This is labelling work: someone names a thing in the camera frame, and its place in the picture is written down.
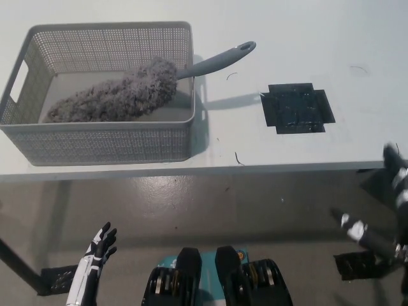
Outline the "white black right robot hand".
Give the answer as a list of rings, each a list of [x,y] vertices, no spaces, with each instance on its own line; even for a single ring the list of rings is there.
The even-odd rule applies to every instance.
[[[331,216],[346,232],[347,236],[378,256],[407,263],[407,161],[399,154],[396,145],[387,144],[383,149],[384,169],[391,179],[397,215],[397,237],[390,242],[369,228],[368,224],[337,208],[330,210]]]

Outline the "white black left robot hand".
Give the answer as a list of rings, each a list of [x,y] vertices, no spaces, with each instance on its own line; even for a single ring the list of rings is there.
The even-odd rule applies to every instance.
[[[117,250],[117,229],[107,222],[95,235],[79,261],[66,305],[97,305],[99,280],[104,265]]]

